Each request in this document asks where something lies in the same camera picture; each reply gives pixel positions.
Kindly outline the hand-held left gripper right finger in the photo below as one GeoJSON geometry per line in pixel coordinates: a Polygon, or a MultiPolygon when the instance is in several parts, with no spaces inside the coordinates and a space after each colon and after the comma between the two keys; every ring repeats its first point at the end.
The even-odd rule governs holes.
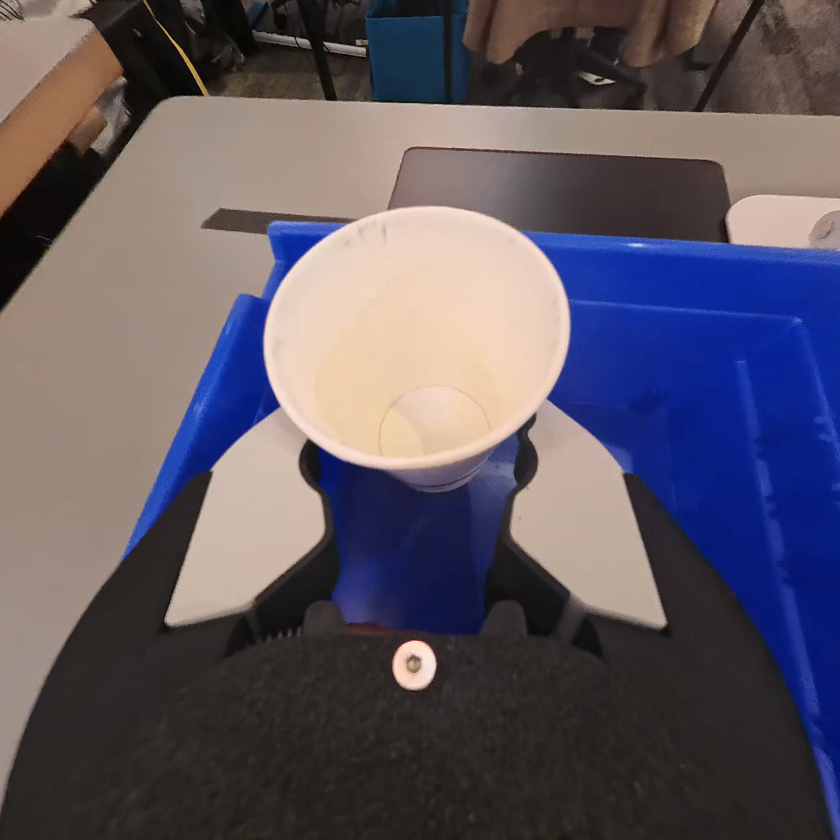
{"type": "Polygon", "coordinates": [[[551,402],[517,433],[508,494],[486,576],[486,611],[514,602],[527,631],[572,642],[596,618],[653,632],[668,619],[625,473],[551,402]]]}

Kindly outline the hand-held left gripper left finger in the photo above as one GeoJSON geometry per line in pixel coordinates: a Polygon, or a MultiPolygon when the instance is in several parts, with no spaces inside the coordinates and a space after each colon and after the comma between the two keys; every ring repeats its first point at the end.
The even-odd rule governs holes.
{"type": "Polygon", "coordinates": [[[340,553],[321,477],[317,446],[283,409],[241,437],[211,470],[165,624],[244,617],[276,635],[329,601],[340,553]]]}

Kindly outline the green-banded white paper cup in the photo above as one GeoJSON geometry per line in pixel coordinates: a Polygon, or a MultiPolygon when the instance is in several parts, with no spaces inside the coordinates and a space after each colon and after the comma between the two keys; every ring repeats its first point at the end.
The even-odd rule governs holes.
{"type": "Polygon", "coordinates": [[[563,282],[529,237],[480,213],[415,206],[346,224],[287,270],[264,358],[308,440],[441,493],[540,409],[570,343],[563,282]]]}

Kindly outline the white power strip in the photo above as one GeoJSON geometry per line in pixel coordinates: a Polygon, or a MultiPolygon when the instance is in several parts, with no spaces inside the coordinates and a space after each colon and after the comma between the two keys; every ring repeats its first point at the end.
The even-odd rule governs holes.
{"type": "MultiPolygon", "coordinates": [[[[314,50],[313,43],[307,38],[280,35],[265,31],[255,31],[253,32],[253,37],[257,43],[262,45],[280,46],[284,48],[303,49],[308,51],[314,50]]],[[[366,45],[347,45],[344,43],[323,41],[320,43],[320,46],[322,47],[322,51],[330,56],[345,56],[366,59],[369,55],[366,45]]]]}

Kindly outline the white document stand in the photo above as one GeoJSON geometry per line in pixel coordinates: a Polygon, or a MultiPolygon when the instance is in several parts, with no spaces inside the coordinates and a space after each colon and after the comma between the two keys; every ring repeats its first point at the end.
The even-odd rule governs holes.
{"type": "Polygon", "coordinates": [[[734,245],[839,251],[839,199],[815,196],[749,196],[726,215],[734,245]]]}

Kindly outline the blue floor box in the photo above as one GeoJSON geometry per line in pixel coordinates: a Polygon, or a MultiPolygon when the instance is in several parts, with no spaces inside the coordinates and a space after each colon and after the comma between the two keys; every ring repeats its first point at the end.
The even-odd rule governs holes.
{"type": "Polygon", "coordinates": [[[376,102],[462,104],[468,97],[467,1],[370,1],[365,33],[376,102]]]}

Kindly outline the blue plastic bin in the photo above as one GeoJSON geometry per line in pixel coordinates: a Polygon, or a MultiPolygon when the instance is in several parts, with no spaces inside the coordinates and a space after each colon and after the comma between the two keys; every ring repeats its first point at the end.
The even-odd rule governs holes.
{"type": "MultiPolygon", "coordinates": [[[[677,520],[776,658],[838,784],[838,256],[530,234],[570,299],[549,399],[677,520]]],[[[322,456],[346,619],[471,634],[517,440],[427,496],[322,456]]]]}

